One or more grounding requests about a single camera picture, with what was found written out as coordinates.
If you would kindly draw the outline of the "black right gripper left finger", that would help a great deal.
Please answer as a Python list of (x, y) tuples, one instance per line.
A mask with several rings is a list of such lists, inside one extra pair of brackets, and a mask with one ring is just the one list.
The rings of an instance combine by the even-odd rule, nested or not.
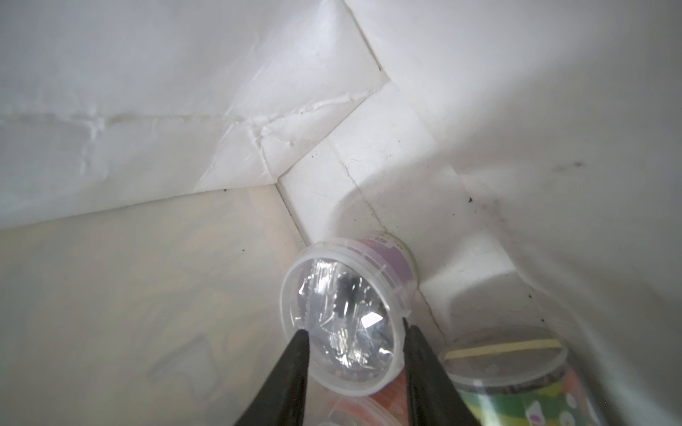
[(309, 360), (309, 333), (299, 329), (236, 426), (303, 425)]

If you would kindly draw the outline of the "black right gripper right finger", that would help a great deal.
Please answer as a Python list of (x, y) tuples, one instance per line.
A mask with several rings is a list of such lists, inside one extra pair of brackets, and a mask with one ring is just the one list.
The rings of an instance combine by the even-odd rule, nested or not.
[(479, 426), (416, 325), (403, 319), (408, 424)]

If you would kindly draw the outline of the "purple label seed jar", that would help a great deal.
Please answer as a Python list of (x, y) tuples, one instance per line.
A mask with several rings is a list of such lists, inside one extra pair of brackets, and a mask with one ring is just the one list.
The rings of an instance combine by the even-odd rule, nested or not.
[(416, 261), (389, 233), (305, 248), (287, 271), (280, 314), (286, 337), (310, 340), (309, 373), (338, 394), (375, 394), (404, 368), (403, 322), (417, 292)]

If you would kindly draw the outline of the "white canvas tote bag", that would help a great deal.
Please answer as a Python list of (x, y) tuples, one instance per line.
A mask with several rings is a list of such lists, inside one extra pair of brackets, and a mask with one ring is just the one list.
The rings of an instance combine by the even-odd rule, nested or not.
[(2, 424), (231, 424), (376, 231), (435, 351), (548, 328), (680, 424), (680, 2), (2, 3)]

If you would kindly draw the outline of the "red seed jar in bag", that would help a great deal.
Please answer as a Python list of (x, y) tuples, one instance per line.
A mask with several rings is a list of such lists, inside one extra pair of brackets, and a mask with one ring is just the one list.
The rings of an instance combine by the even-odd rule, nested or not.
[(331, 395), (312, 425), (408, 425), (406, 374), (366, 397)]

